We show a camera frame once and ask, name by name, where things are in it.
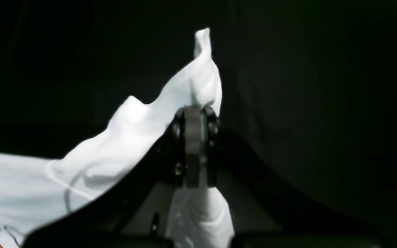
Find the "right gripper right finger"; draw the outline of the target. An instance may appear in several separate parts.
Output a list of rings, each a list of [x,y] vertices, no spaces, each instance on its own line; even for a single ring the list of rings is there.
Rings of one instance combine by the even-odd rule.
[[[216,187],[217,181],[217,148],[219,120],[215,111],[210,106],[205,106],[201,111],[204,128],[204,148],[206,158],[207,187]]]

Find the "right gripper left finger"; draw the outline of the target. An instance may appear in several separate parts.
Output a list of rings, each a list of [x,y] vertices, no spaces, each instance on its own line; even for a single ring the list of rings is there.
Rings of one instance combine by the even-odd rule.
[[[172,134],[172,178],[175,187],[183,187],[185,174],[185,108],[180,108],[175,113],[171,122]]]

